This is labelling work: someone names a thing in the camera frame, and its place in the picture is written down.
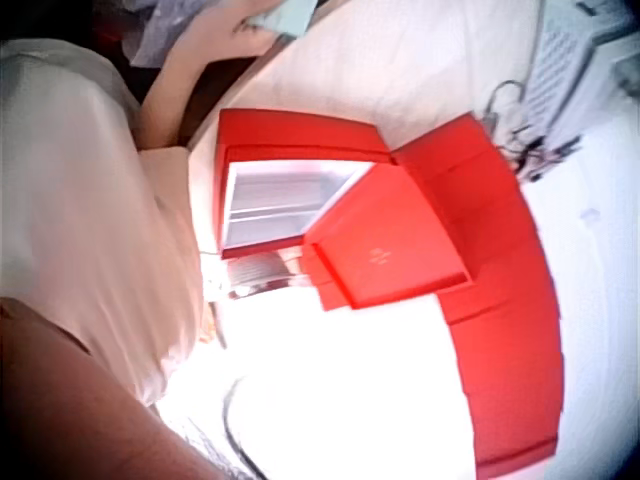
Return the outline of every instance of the electronic device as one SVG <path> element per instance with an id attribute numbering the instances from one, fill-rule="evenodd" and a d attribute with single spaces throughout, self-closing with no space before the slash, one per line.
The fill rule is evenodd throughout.
<path id="1" fill-rule="evenodd" d="M 572 142 L 637 91 L 640 33 L 622 0 L 547 0 L 524 106 L 545 149 Z"/>

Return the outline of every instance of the fingers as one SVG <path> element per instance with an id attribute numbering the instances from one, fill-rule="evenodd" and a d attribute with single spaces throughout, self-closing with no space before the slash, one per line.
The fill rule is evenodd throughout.
<path id="1" fill-rule="evenodd" d="M 230 0 L 240 20 L 273 10 L 284 0 Z"/>
<path id="2" fill-rule="evenodd" d="M 237 41 L 243 46 L 243 54 L 247 57 L 264 55 L 278 38 L 277 33 L 255 27 L 248 27 L 236 35 Z"/>

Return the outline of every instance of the light blue paper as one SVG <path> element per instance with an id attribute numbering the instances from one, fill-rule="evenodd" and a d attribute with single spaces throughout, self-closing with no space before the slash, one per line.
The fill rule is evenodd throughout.
<path id="1" fill-rule="evenodd" d="M 270 12 L 251 17 L 249 24 L 300 37 L 309 28 L 317 3 L 318 0 L 286 0 Z"/>

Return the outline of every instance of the open box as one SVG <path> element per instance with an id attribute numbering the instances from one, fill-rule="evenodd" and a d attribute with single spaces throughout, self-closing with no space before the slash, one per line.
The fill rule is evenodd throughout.
<path id="1" fill-rule="evenodd" d="M 214 182 L 223 258 L 299 246 L 325 310 L 438 294 L 478 479 L 553 455 L 564 388 L 553 281 L 515 176 L 471 115 L 391 152 L 371 125 L 223 111 Z M 260 231 L 233 233 L 244 218 Z"/>
<path id="2" fill-rule="evenodd" d="M 395 154 L 372 125 L 223 110 L 213 208 L 222 258 L 301 246 L 327 309 L 468 283 L 456 232 Z"/>

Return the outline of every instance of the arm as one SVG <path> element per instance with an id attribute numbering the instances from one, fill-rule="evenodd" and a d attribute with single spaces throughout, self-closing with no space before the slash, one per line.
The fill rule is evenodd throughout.
<path id="1" fill-rule="evenodd" d="M 169 52 L 145 98 L 134 131 L 140 150 L 175 145 L 191 92 L 207 64 L 264 54 L 276 40 L 244 20 L 282 0 L 226 0 L 198 15 Z"/>
<path id="2" fill-rule="evenodd" d="M 225 478 L 76 343 L 7 299 L 0 300 L 0 362 L 2 444 L 22 462 L 14 465 L 19 471 L 32 468 L 35 478 Z M 0 472 L 10 468 L 0 463 Z"/>

